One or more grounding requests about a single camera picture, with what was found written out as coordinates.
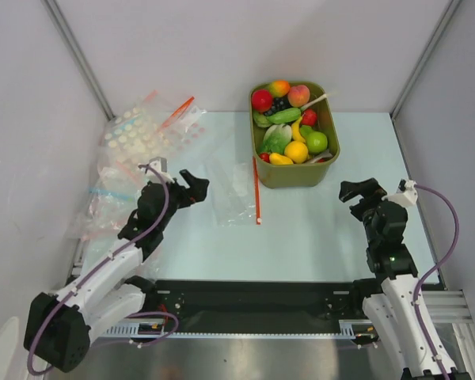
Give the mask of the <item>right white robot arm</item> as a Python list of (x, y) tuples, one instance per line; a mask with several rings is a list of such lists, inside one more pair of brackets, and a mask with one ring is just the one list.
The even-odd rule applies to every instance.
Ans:
[(416, 205), (422, 185), (401, 180), (389, 194), (376, 179), (343, 181), (339, 199), (357, 198), (350, 212), (363, 224), (367, 264), (372, 279), (356, 280), (351, 312), (367, 317), (403, 379), (469, 379), (445, 349), (422, 294), (426, 279), (439, 264), (420, 275), (404, 243), (407, 209)]

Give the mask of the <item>clear orange-zipper bag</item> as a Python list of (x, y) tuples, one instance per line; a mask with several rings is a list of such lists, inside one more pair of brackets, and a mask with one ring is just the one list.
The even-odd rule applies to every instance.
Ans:
[(253, 164), (206, 161), (211, 203), (218, 226), (260, 226)]

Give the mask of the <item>red-green toy mango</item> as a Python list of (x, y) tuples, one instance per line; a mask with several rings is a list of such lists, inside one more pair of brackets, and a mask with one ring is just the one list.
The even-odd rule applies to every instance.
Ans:
[(267, 90), (272, 95), (273, 98), (284, 97), (288, 95), (291, 89), (289, 81), (286, 80), (276, 80), (268, 84)]

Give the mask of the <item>olive green plastic bin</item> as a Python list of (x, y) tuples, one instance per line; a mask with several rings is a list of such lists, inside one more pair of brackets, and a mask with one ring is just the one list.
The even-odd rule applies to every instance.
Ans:
[[(305, 85), (310, 89), (310, 101), (323, 95), (325, 91), (317, 84), (312, 82), (289, 82), (291, 87), (297, 85)], [(263, 161), (258, 154), (258, 150), (263, 141), (267, 128), (258, 127), (253, 120), (253, 108), (251, 105), (252, 93), (258, 89), (267, 89), (268, 84), (261, 84), (253, 88), (250, 93), (250, 128), (252, 134), (253, 154), (256, 159), (256, 170), (260, 181), (269, 188), (286, 188), (294, 186), (314, 186), (318, 184), (329, 166), (336, 160), (340, 153), (340, 146), (334, 127), (332, 114), (329, 108), (329, 102), (323, 100), (313, 106), (317, 113), (317, 123), (311, 127), (300, 124), (300, 133), (306, 139), (307, 135), (314, 132), (323, 132), (328, 138), (328, 148), (319, 153), (311, 154), (309, 152), (308, 159), (302, 164), (293, 165), (272, 165), (270, 162)]]

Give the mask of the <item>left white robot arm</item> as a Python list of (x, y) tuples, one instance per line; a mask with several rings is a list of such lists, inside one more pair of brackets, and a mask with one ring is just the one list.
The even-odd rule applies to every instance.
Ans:
[(159, 317), (173, 321), (173, 327), (161, 335), (162, 339), (177, 331), (179, 319), (159, 309), (154, 283), (132, 272), (161, 244), (165, 228), (178, 210), (207, 198), (210, 182), (183, 169), (180, 175), (186, 184), (181, 185), (149, 164), (140, 167), (157, 180), (142, 188), (136, 209), (111, 249), (87, 273), (64, 288), (55, 293), (41, 292), (32, 300), (24, 338), (31, 375), (45, 373), (35, 370), (36, 357), (50, 368), (72, 371), (93, 343), (125, 318)]

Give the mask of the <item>toy peach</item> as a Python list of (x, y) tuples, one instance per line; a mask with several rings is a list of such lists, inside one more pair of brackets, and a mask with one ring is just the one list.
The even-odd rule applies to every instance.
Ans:
[(293, 85), (287, 94), (287, 99), (291, 107), (301, 108), (310, 100), (310, 89), (306, 85)]

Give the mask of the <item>red toy apple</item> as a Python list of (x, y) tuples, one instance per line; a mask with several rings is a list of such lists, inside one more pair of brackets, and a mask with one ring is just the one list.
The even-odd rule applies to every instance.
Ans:
[(252, 93), (252, 108), (259, 113), (268, 111), (273, 104), (273, 96), (267, 89), (258, 89)]

